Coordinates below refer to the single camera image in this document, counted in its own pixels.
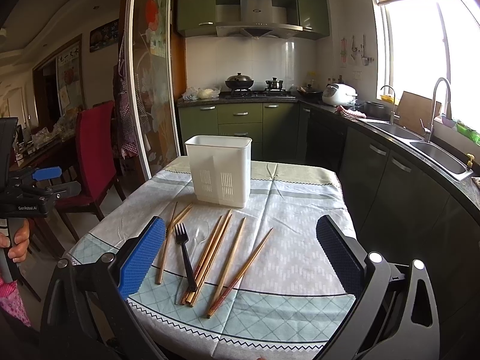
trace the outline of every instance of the white tile backsplash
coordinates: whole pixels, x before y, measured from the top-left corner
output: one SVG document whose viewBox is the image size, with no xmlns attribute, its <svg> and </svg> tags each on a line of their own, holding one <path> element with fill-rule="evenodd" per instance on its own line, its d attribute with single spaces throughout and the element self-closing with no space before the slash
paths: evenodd
<svg viewBox="0 0 480 360">
<path fill-rule="evenodd" d="M 187 86 L 221 85 L 237 73 L 254 80 L 253 90 L 263 90 L 266 80 L 284 80 L 284 88 L 304 85 L 309 71 L 316 70 L 314 40 L 195 36 L 185 41 Z"/>
</svg>

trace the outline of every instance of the rice cooker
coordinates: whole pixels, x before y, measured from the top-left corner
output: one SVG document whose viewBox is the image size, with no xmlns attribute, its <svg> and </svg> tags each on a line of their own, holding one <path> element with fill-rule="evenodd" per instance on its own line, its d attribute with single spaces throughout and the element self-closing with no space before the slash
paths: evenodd
<svg viewBox="0 0 480 360">
<path fill-rule="evenodd" d="M 357 96 L 357 92 L 351 86 L 345 84 L 329 84 L 323 91 L 322 101 L 325 104 L 334 105 L 347 105 L 354 100 Z"/>
</svg>

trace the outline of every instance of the faucet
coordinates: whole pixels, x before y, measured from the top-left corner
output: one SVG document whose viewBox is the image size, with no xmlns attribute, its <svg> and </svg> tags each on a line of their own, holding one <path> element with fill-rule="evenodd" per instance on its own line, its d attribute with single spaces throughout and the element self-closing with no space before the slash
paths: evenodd
<svg viewBox="0 0 480 360">
<path fill-rule="evenodd" d="M 380 91 L 385 88 L 385 87 L 388 87 L 392 90 L 393 92 L 393 107 L 392 107 L 392 113 L 390 114 L 390 124 L 393 125 L 394 121 L 395 121 L 395 90 L 390 86 L 390 85 L 383 85 L 381 88 L 380 88 Z"/>
<path fill-rule="evenodd" d="M 434 132 L 434 119 L 435 119 L 435 104 L 436 104 L 436 97 L 437 97 L 437 88 L 438 85 L 442 82 L 445 81 L 445 84 L 447 86 L 447 106 L 446 106 L 446 117 L 449 120 L 452 120 L 452 107 L 451 107 L 451 100 L 452 100 L 452 92 L 450 90 L 450 82 L 444 78 L 440 77 L 437 82 L 435 83 L 435 87 L 433 89 L 433 99 L 431 100 L 431 111 L 430 111 L 430 124 L 428 127 L 425 127 L 423 125 L 422 119 L 420 119 L 421 126 L 423 128 L 423 131 L 425 131 L 425 136 L 423 137 L 425 142 L 430 142 L 431 135 Z"/>
</svg>

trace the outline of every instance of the human hand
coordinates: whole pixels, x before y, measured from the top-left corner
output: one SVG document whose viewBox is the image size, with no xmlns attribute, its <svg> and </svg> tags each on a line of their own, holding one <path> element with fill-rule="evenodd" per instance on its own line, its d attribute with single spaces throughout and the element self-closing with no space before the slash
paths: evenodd
<svg viewBox="0 0 480 360">
<path fill-rule="evenodd" d="M 25 261 L 27 257 L 27 247 L 30 244 L 30 226 L 28 221 L 23 220 L 23 226 L 20 227 L 15 233 L 16 245 L 8 251 L 8 257 L 10 257 L 14 263 L 21 263 Z M 10 246 L 10 240 L 3 234 L 0 234 L 0 248 L 8 248 Z"/>
</svg>

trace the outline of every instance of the window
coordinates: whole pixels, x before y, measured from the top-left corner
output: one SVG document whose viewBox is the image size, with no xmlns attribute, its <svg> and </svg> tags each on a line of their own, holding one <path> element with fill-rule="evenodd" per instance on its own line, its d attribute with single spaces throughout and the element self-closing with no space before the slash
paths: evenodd
<svg viewBox="0 0 480 360">
<path fill-rule="evenodd" d="M 450 81 L 452 116 L 480 131 L 480 28 L 460 0 L 377 0 L 387 49 L 386 84 L 433 97 L 438 78 Z M 446 86 L 436 100 L 445 106 Z"/>
</svg>

